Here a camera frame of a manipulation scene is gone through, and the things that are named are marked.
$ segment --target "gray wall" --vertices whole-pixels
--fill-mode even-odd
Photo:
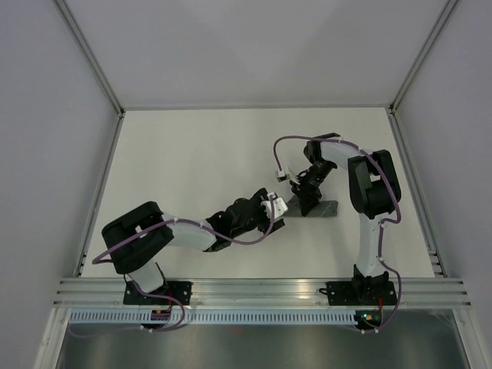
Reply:
[[[452,275],[492,346],[492,2],[460,2],[398,112]]]
[[[445,0],[67,0],[128,109],[389,104]]]
[[[0,2],[0,358],[32,367],[115,112],[49,0]]]

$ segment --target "white table surface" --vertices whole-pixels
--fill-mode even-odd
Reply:
[[[101,229],[146,201],[180,218],[203,219],[259,188],[291,197],[277,183],[272,154],[282,135],[337,132],[361,147],[387,149],[400,180],[403,221],[385,232],[384,257],[404,277],[433,277],[424,238],[383,108],[292,108],[126,113],[84,277],[117,276],[110,264],[92,265],[106,249]],[[296,172],[309,166],[305,141],[279,145],[282,164]],[[348,192],[348,175],[332,171],[321,186],[325,199],[339,201],[336,218],[287,218],[286,226],[260,244],[233,244],[218,253],[166,246],[155,260],[168,278],[341,278],[351,277],[359,247],[359,219]],[[239,239],[253,240],[253,231]]]

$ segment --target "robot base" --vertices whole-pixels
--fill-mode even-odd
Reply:
[[[330,306],[384,306],[397,303],[397,294],[389,274],[385,271],[376,277],[364,277],[354,266],[354,277],[351,281],[333,281],[320,289],[328,297]]]
[[[157,290],[152,291],[152,294],[171,296],[183,305],[189,305],[192,285],[193,283],[186,281],[168,281],[167,284],[164,284]],[[123,305],[165,306],[167,304],[168,302],[163,298],[147,298],[142,296],[138,293],[132,282],[127,282],[125,296],[123,297]]]

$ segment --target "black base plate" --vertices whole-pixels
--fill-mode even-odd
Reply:
[[[190,304],[191,286],[193,283],[186,281],[168,281],[166,287],[161,287],[152,292],[152,294],[161,294],[172,296],[183,305]],[[168,302],[162,298],[147,298],[138,293],[132,282],[127,282],[123,305],[167,305]]]
[[[326,283],[328,304],[330,306],[378,306],[381,298],[384,306],[397,303],[397,294],[392,282],[387,282],[383,288],[377,291],[367,290],[359,298],[352,288],[350,281],[337,281]]]

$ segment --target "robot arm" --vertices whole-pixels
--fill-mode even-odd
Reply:
[[[338,137],[332,133],[317,137],[330,141],[313,140],[306,144],[304,155],[311,166],[295,178],[289,178],[292,192],[298,197],[301,215],[307,216],[320,204],[319,186],[330,171],[338,167],[348,171],[351,203],[360,218],[360,247],[351,282],[330,283],[331,288],[339,287],[337,292],[331,290],[330,304],[347,305],[350,301],[371,305],[381,297],[385,304],[394,304],[394,286],[379,259],[383,241],[381,227],[384,226],[381,221],[389,218],[388,215],[394,211],[394,203],[371,161],[361,154],[359,148],[341,145]],[[399,201],[401,190],[390,153],[386,150],[364,151],[380,167]],[[279,181],[287,178],[288,175],[278,172]],[[341,299],[334,301],[335,295]]]
[[[255,228],[266,234],[273,221],[270,230],[272,233],[284,226],[281,216],[286,211],[284,200],[274,192],[268,193],[264,188],[250,199],[237,199],[225,211],[219,211],[203,221],[173,221],[177,219],[174,215],[161,211],[155,202],[149,201],[106,225],[102,229],[102,237],[109,249],[143,229],[169,221],[169,224],[143,234],[110,253],[116,272],[128,274],[143,292],[149,293],[166,284],[161,269],[153,260],[164,246],[169,244],[205,252],[220,251],[231,245],[231,242],[217,237],[216,234],[236,238]]]

